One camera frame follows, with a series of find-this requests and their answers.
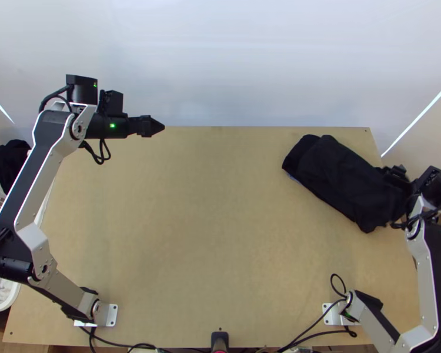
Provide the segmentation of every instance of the wooden table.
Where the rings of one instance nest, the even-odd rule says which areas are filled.
[[[416,272],[403,233],[356,224],[290,179],[281,164],[305,134],[331,134],[373,165],[364,128],[167,128],[109,141],[97,166],[85,151],[58,172],[42,228],[60,270],[119,304],[98,335],[158,347],[279,347],[337,299],[331,273],[380,298],[405,332],[418,323]],[[323,324],[312,331],[332,329]],[[370,343],[345,334],[310,345]],[[23,286],[5,341],[87,345],[57,304]]]

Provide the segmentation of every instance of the white backdrop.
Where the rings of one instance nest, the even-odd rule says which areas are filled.
[[[167,125],[370,126],[383,151],[441,90],[441,0],[1,0],[19,128],[67,73]]]

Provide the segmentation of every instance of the black cloth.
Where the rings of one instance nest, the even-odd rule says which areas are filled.
[[[410,188],[398,187],[399,178],[389,174],[389,168],[374,168],[330,135],[305,135],[282,168],[365,233],[405,213]]]
[[[30,147],[26,141],[11,140],[0,146],[0,186],[8,194],[23,167]]]
[[[17,139],[0,146],[0,186],[4,193],[8,194],[13,186],[29,150],[26,141]]]

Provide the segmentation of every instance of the folded black garment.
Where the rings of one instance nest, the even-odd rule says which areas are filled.
[[[26,141],[11,140],[0,146],[0,186],[8,194],[23,164],[30,147]]]
[[[411,195],[402,169],[394,167],[397,177],[390,168],[374,168],[330,135],[305,135],[282,168],[365,233],[399,219]]]
[[[8,194],[21,167],[28,157],[28,143],[23,140],[11,140],[0,145],[0,186]]]

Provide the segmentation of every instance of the robotic arm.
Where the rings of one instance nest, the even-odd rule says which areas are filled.
[[[379,353],[441,353],[441,171],[430,167],[416,185],[405,238],[417,269],[420,325],[401,334],[382,314],[381,301],[358,290],[324,317],[328,325],[361,324]]]
[[[55,102],[40,112],[34,147],[0,210],[0,277],[30,286],[58,303],[71,319],[114,326],[118,306],[102,302],[96,291],[79,287],[60,273],[46,235],[34,223],[62,160],[79,147],[91,149],[85,139],[150,137],[165,128],[150,115],[129,118],[122,112],[119,92],[101,91],[97,106],[97,86],[95,79],[67,75],[67,86],[41,104],[40,111],[46,100],[67,92],[65,104]],[[64,111],[66,105],[71,111]]]

